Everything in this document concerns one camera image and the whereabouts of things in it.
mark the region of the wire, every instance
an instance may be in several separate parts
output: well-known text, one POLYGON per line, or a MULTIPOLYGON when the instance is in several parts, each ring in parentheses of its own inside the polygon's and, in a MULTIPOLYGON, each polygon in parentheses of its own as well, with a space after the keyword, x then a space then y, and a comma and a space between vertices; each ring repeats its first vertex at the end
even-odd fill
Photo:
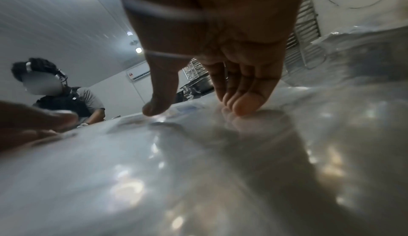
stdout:
MULTIPOLYGON (((338 7, 343 7, 343 6, 340 6, 339 4, 337 4, 336 2, 334 2, 332 0, 328 0, 328 1, 330 3, 332 3, 333 5, 336 5, 338 7)), ((383 1, 383 0, 377 0, 376 2, 374 2, 374 3, 370 4, 370 5, 360 6, 360 7, 356 7, 356 8, 353 8, 353 7, 343 7, 343 8, 346 8, 346 9, 363 9, 363 8, 367 8, 367 7, 370 7, 370 6, 374 6, 374 5, 378 4, 378 3, 380 3, 381 1, 383 1)))

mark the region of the black vest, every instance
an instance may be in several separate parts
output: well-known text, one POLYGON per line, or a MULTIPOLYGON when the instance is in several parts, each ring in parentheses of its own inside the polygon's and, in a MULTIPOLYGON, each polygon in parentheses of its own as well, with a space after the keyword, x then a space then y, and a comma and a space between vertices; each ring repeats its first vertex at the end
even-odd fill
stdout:
POLYGON ((80 97, 77 90, 80 87, 66 87, 65 92, 59 96, 44 96, 35 104, 37 107, 47 110, 69 110, 78 114, 79 117, 90 117, 92 113, 86 106, 85 99, 80 97))

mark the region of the ceiling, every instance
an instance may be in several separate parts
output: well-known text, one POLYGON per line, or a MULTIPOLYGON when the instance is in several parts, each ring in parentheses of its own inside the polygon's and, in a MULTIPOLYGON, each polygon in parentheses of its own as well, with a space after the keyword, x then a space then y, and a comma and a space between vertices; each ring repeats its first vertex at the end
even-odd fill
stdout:
POLYGON ((42 57, 91 86, 141 61, 119 0, 0 0, 0 100, 32 103, 10 67, 42 57))

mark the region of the air conditioner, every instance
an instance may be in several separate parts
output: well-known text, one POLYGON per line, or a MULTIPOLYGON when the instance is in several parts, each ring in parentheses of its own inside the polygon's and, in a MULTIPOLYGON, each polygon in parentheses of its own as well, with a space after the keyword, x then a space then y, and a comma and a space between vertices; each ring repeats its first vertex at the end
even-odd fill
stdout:
POLYGON ((127 76, 132 80, 136 80, 138 78, 144 77, 145 75, 148 75, 149 73, 150 73, 150 68, 146 61, 126 71, 127 76))

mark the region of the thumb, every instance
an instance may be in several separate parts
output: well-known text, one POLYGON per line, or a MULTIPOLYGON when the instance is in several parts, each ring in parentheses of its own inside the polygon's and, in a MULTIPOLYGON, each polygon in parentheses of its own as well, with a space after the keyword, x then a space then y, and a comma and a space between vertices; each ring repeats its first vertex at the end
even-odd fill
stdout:
POLYGON ((166 57, 146 57, 146 59, 150 67, 153 96, 150 102, 143 106, 143 114, 154 116, 165 112, 174 103, 179 85, 178 72, 187 65, 188 60, 166 57))

